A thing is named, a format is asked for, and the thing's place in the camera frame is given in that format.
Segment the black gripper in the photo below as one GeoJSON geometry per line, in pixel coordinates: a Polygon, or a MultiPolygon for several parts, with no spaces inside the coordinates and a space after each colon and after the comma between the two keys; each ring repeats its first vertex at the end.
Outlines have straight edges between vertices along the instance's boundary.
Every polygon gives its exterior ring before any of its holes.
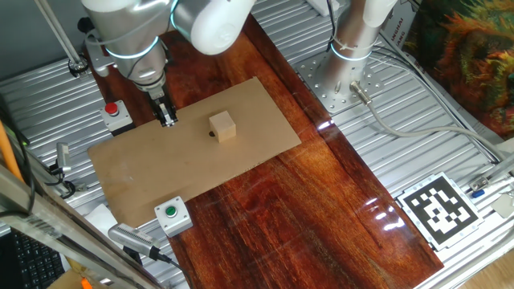
{"type": "Polygon", "coordinates": [[[169,92],[166,86],[157,86],[150,88],[147,92],[149,96],[150,107],[157,112],[158,119],[162,127],[171,127],[177,123],[176,110],[173,102],[169,98],[169,92]]]}

